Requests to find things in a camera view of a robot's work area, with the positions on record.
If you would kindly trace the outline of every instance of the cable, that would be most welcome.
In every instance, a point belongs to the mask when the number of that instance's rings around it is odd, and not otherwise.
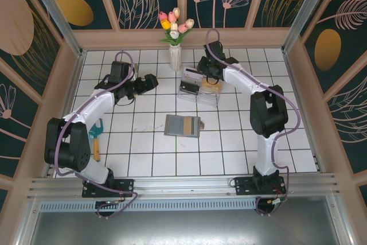
[[[286,188],[286,196],[288,195],[288,188],[289,188],[289,167],[288,166],[278,166],[276,163],[275,163],[275,145],[276,145],[276,141],[287,135],[287,134],[291,134],[293,133],[294,131],[296,131],[300,125],[300,113],[299,111],[297,110],[297,107],[293,104],[292,101],[290,101],[289,99],[287,99],[284,95],[282,95],[281,93],[271,89],[270,87],[267,87],[266,85],[264,85],[263,83],[261,83],[260,81],[256,80],[253,76],[251,76],[249,73],[247,73],[243,68],[238,68],[232,64],[228,64],[226,63],[225,61],[221,60],[220,58],[218,58],[214,53],[213,51],[211,50],[210,46],[209,46],[209,34],[212,32],[212,31],[215,31],[217,33],[217,40],[219,41],[220,40],[220,34],[219,34],[219,31],[215,28],[212,28],[210,30],[208,30],[208,32],[206,33],[206,38],[205,38],[205,44],[206,44],[206,48],[208,49],[208,52],[212,55],[212,57],[214,57],[217,61],[219,61],[220,63],[226,65],[227,67],[230,67],[236,71],[238,71],[239,73],[241,73],[242,75],[244,75],[245,77],[249,78],[255,85],[261,87],[261,88],[264,88],[265,90],[269,91],[270,93],[273,93],[274,95],[282,98],[283,100],[285,100],[293,109],[294,111],[296,112],[296,115],[297,115],[297,124],[296,126],[287,131],[287,132],[284,132],[284,133],[279,133],[275,138],[274,138],[274,141],[271,145],[271,162],[273,163],[274,167],[276,167],[277,169],[286,169],[287,170],[287,188]],[[261,209],[259,209],[257,207],[258,203],[260,201],[260,198],[258,197],[258,199],[256,199],[256,212],[261,214],[261,212],[263,212]]]
[[[58,154],[59,154],[59,151],[60,151],[60,145],[61,145],[61,141],[63,139],[63,136],[64,136],[64,133],[66,131],[66,129],[68,128],[68,126],[71,124],[71,122],[77,118],[80,113],[82,112],[83,109],[85,109],[87,106],[89,106],[92,101],[94,101],[95,99],[97,99],[98,97],[102,96],[103,94],[106,94],[112,90],[115,90],[117,88],[119,88],[121,85],[123,85],[128,79],[129,77],[131,76],[131,74],[135,71],[134,70],[134,61],[132,60],[132,57],[129,53],[127,53],[126,51],[120,51],[116,54],[115,56],[115,60],[117,60],[119,54],[125,54],[129,57],[130,59],[130,69],[129,69],[129,72],[127,74],[127,76],[120,82],[118,83],[117,85],[113,86],[113,87],[110,87],[109,89],[106,89],[104,91],[101,91],[99,93],[97,93],[94,97],[91,97],[90,99],[88,99],[76,112],[75,114],[66,122],[66,124],[63,126],[63,128],[61,129],[61,132],[60,132],[60,135],[58,136],[58,139],[57,139],[57,143],[56,143],[56,148],[55,148],[55,157],[54,157],[54,165],[55,165],[55,170],[56,170],[56,173],[59,175],[59,176],[65,176],[65,175],[68,175],[68,174],[71,174],[71,173],[74,173],[78,178],[86,181],[86,182],[89,182],[91,184],[93,184],[94,186],[100,188],[100,189],[104,189],[108,192],[114,192],[114,193],[118,193],[119,195],[123,194],[123,195],[134,195],[135,197],[133,197],[129,203],[127,203],[121,210],[117,211],[117,212],[114,212],[113,214],[111,214],[110,216],[102,216],[100,215],[99,211],[101,210],[101,208],[105,207],[105,206],[108,206],[108,205],[116,205],[118,203],[108,203],[108,204],[103,204],[101,206],[99,206],[99,208],[97,209],[97,214],[98,214],[98,217],[101,219],[101,218],[104,218],[104,219],[109,219],[109,218],[113,218],[113,217],[116,217],[117,215],[119,215],[120,213],[122,213],[126,208],[128,208],[132,202],[134,202],[137,198],[138,198],[138,193],[137,192],[123,192],[121,190],[116,190],[116,189],[110,189],[110,188],[107,188],[105,186],[102,186],[94,181],[91,181],[89,179],[87,179],[86,177],[80,175],[78,172],[74,172],[74,171],[70,171],[70,172],[66,172],[66,173],[61,173],[60,170],[59,170],[59,167],[58,167]]]

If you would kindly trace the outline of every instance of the white vase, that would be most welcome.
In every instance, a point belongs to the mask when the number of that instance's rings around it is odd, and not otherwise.
[[[181,46],[173,46],[170,44],[170,67],[173,71],[180,71],[182,68],[181,62]]]

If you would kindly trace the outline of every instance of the artificial flower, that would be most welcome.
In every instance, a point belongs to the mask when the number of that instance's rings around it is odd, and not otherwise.
[[[172,11],[170,11],[169,14],[168,14],[168,20],[169,20],[169,22],[176,22],[177,21],[177,18],[176,18],[176,16],[174,15],[174,13]]]
[[[178,31],[180,33],[185,33],[186,31],[188,30],[188,26],[186,24],[181,24],[179,27],[178,27]]]
[[[160,12],[159,13],[159,20],[162,21],[162,20],[168,20],[168,15],[164,12]]]
[[[175,40],[175,39],[178,38],[179,32],[177,30],[172,30],[172,31],[170,31],[170,36],[171,36],[171,38],[173,38]]]
[[[168,30],[171,27],[171,23],[168,20],[162,20],[161,25],[164,30]]]
[[[172,11],[175,15],[175,17],[178,19],[179,18],[179,8],[174,8],[173,11]]]
[[[188,26],[189,29],[191,29],[194,26],[194,20],[192,20],[191,18],[189,18],[188,20],[186,20],[185,24]]]
[[[171,31],[177,31],[178,25],[176,22],[171,22]]]

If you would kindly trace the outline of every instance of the yellow tulip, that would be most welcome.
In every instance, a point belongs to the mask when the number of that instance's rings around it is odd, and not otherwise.
[[[171,27],[171,23],[168,20],[162,20],[161,25],[164,30],[168,30]]]
[[[174,8],[173,11],[174,15],[176,16],[176,18],[178,19],[179,18],[179,8]]]

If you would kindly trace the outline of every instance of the grout line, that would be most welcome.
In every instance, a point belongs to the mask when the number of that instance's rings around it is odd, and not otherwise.
[[[131,123],[131,135],[130,135],[130,149],[129,149],[129,152],[128,152],[128,162],[127,162],[127,177],[128,177],[129,172],[130,172],[131,146],[132,146],[132,134],[133,134],[132,130],[134,128],[135,104],[136,104],[136,101],[134,100],[134,108],[132,110],[132,123]]]

